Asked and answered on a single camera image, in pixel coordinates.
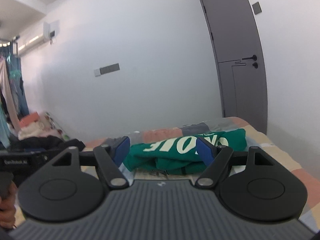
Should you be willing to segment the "person's left hand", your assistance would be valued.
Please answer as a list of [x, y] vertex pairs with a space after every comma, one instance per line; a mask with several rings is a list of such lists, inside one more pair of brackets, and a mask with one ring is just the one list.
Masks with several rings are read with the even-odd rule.
[[15, 225], [15, 214], [16, 214], [16, 193], [17, 187], [14, 182], [9, 186], [9, 193], [7, 198], [1, 199], [1, 214], [0, 214], [0, 223], [1, 228], [3, 229], [13, 229]]

